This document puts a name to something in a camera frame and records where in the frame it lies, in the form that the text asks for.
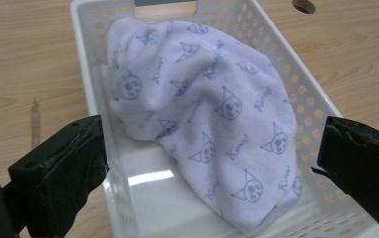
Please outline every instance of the patterned cloth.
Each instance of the patterned cloth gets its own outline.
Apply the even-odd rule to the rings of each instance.
[[[107,43],[126,133],[160,143],[217,214],[253,236],[298,200],[296,118],[265,56],[183,21],[121,19]]]

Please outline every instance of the baby clothing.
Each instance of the baby clothing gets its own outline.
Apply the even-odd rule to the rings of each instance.
[[[178,161],[201,200],[247,236],[301,194],[297,123],[271,62],[197,23],[120,19],[107,34],[112,111]]]

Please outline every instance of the white plastic basket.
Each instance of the white plastic basket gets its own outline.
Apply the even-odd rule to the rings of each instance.
[[[298,119],[301,200],[261,237],[379,237],[379,226],[330,180],[312,174],[327,115],[340,113],[255,0],[198,0],[182,20],[215,27],[268,56]],[[71,14],[89,113],[103,118],[111,171],[104,183],[114,237],[243,237],[191,191],[175,160],[155,143],[124,135],[108,108],[112,74],[105,34],[135,17],[133,0],[74,0]]]

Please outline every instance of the wood grain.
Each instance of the wood grain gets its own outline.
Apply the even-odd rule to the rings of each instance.
[[[379,129],[379,1],[311,1],[316,12],[307,15],[289,0],[259,0],[341,113]],[[1,185],[9,181],[7,168],[34,140],[42,142],[87,115],[69,3],[0,0]],[[159,19],[193,8],[139,11]],[[67,237],[111,237],[109,225],[99,187]]]

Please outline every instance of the white cloth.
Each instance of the white cloth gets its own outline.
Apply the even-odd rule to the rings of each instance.
[[[183,21],[118,20],[107,46],[126,133],[160,143],[216,213],[253,236],[299,198],[297,123],[264,55]]]

